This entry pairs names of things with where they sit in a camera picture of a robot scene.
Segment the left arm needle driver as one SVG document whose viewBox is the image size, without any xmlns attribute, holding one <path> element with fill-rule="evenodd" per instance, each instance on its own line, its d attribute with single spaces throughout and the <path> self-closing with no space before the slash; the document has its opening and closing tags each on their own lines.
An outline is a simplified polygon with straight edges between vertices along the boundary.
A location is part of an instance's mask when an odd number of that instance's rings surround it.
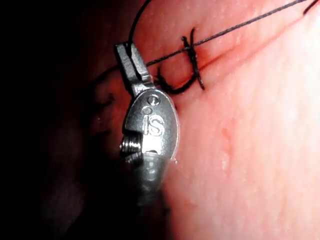
<svg viewBox="0 0 320 240">
<path fill-rule="evenodd" d="M 162 90 L 147 87 L 134 91 L 124 118 L 120 153 L 155 153 L 174 158 L 179 143 L 179 120 L 171 98 Z"/>
</svg>

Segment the left arm needle driver jaw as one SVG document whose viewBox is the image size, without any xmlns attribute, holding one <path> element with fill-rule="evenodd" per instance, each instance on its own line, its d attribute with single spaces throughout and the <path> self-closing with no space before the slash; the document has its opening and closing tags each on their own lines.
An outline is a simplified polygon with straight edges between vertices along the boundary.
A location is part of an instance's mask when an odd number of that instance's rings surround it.
<svg viewBox="0 0 320 240">
<path fill-rule="evenodd" d="M 129 49 L 131 50 L 131 55 L 129 58 L 133 64 L 133 68 L 138 80 L 145 86 L 153 85 L 152 76 L 137 47 L 134 44 L 131 44 Z"/>
<path fill-rule="evenodd" d="M 130 46 L 131 44 L 129 43 L 115 44 L 114 53 L 126 90 L 131 95 L 139 95 L 145 89 L 145 85 L 136 76 L 133 63 L 130 60 Z"/>
</svg>

